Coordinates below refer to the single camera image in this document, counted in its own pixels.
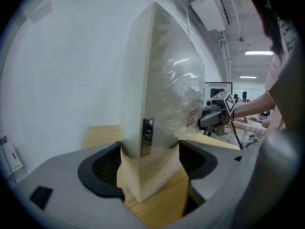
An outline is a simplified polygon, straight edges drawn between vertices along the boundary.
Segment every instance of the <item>white shirt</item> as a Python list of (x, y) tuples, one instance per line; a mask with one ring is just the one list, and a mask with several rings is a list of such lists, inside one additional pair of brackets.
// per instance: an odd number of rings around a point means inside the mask
[[(289, 59), (289, 55), (292, 53), (292, 50), (295, 47), (296, 38), (297, 38), (297, 30), (290, 20), (285, 20), (285, 21), (279, 20), (279, 26), (280, 26), (281, 41), (282, 41), (284, 53), (283, 55), (281, 55), (282, 60), (279, 58), (278, 55), (274, 54), (274, 57), (270, 63), (270, 68), (265, 84), (265, 88), (268, 91), (277, 82), (281, 70), (286, 65)], [(273, 118), (270, 121), (266, 135), (269, 135), (270, 133), (278, 129), (284, 129), (284, 128), (285, 128), (285, 124), (283, 122), (282, 115), (276, 106), (274, 109)]]

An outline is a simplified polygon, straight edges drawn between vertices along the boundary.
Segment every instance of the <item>wooden table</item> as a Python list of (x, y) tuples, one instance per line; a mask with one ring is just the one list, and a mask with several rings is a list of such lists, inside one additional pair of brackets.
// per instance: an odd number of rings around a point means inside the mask
[[(214, 138), (193, 134), (189, 140), (213, 146), (240, 150), (239, 147)], [(92, 126), (81, 146), (82, 149), (120, 141), (119, 125)], [(182, 218), (188, 196), (188, 176), (181, 168), (175, 176), (151, 197), (139, 203), (127, 188), (121, 167), (117, 173), (117, 187), (125, 195), (125, 206), (151, 228), (164, 227)]]

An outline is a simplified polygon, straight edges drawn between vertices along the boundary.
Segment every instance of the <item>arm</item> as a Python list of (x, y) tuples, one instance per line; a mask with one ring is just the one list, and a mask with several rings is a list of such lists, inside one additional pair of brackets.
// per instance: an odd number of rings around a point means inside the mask
[(275, 103), (270, 94), (266, 92), (251, 102), (237, 105), (234, 110), (234, 118), (259, 114), (273, 108), (275, 108)]
[(262, 126), (265, 127), (265, 128), (268, 128), (269, 124), (270, 124), (270, 120), (262, 120), (261, 123), (262, 123)]

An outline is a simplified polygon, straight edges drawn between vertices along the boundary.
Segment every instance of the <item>white wall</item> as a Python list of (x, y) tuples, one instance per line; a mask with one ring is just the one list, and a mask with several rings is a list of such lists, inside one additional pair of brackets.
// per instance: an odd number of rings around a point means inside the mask
[[(119, 123), (122, 67), (131, 24), (151, 1), (187, 30), (180, 0), (42, 0), (53, 12), (16, 33), (0, 80), (0, 133), (26, 169), (80, 149), (87, 128)], [(25, 0), (24, 14), (32, 0)], [(208, 38), (191, 24), (206, 81), (222, 81)]]
[(243, 92), (247, 92), (247, 99), (254, 100), (266, 92), (264, 83), (236, 83), (233, 82), (233, 95), (243, 99)]

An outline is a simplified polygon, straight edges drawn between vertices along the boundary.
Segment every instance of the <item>label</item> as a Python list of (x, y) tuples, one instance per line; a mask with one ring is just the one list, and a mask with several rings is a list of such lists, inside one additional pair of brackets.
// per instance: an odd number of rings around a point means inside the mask
[(197, 115), (197, 110), (190, 112), (186, 127), (189, 127), (191, 124), (193, 124), (195, 122), (196, 115)]
[(231, 131), (231, 127), (225, 125), (225, 126), (224, 126), (224, 132), (229, 133), (230, 131)]
[(231, 94), (229, 94), (227, 96), (227, 98), (225, 99), (224, 102), (225, 102), (225, 105), (227, 106), (227, 110), (229, 112), (229, 115), (231, 115), (233, 110), (234, 110), (234, 107), (235, 107), (234, 100), (233, 100)]

